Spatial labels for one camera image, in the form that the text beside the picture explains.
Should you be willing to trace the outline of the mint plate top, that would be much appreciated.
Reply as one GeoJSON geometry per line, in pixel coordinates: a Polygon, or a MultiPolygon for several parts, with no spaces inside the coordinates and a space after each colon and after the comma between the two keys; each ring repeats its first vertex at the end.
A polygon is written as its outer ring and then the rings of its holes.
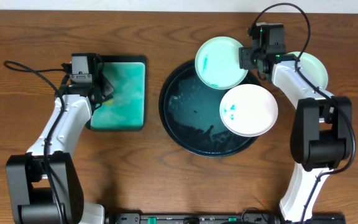
{"type": "Polygon", "coordinates": [[[243,45],[231,37],[214,37],[197,51],[195,70],[200,80],[217,90],[227,90],[240,84],[248,70],[239,66],[239,49],[243,45]]]}

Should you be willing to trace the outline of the mint plate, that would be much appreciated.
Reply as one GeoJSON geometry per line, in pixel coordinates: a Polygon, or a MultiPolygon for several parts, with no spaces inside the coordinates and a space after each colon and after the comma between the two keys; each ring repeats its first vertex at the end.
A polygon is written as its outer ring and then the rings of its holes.
{"type": "Polygon", "coordinates": [[[315,82],[315,86],[326,89],[328,85],[328,72],[323,63],[314,55],[304,52],[300,57],[302,73],[308,75],[315,82]]]}
{"type": "Polygon", "coordinates": [[[231,37],[214,37],[197,51],[195,70],[200,80],[217,90],[227,90],[240,84],[248,70],[239,66],[239,49],[243,45],[231,37]]]}

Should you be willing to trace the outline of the yellow green sponge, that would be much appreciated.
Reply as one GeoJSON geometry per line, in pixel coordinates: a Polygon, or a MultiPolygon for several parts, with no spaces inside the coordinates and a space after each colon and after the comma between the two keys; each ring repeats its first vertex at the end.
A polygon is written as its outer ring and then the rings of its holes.
{"type": "Polygon", "coordinates": [[[113,102],[114,102],[114,100],[113,100],[113,99],[110,99],[110,100],[108,100],[108,101],[105,101],[105,102],[103,103],[103,105],[112,105],[113,102]]]}

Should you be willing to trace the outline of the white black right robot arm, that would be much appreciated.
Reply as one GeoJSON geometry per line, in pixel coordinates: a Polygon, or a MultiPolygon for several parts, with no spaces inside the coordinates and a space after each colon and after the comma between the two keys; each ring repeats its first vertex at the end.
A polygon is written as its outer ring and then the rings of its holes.
{"type": "Polygon", "coordinates": [[[284,45],[239,49],[239,66],[266,74],[296,109],[290,137],[295,168],[279,203],[281,220],[293,223],[311,219],[325,180],[345,171],[356,152],[350,99],[318,86],[300,57],[286,53],[284,45]]]}

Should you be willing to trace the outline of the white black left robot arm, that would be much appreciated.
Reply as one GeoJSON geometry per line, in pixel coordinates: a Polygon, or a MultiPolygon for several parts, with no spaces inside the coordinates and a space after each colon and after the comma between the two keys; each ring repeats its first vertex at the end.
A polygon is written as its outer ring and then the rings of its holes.
{"type": "Polygon", "coordinates": [[[65,76],[55,87],[53,113],[26,153],[6,163],[15,223],[109,223],[103,205],[87,202],[73,163],[83,128],[112,95],[99,54],[72,54],[62,65],[65,76]]]}

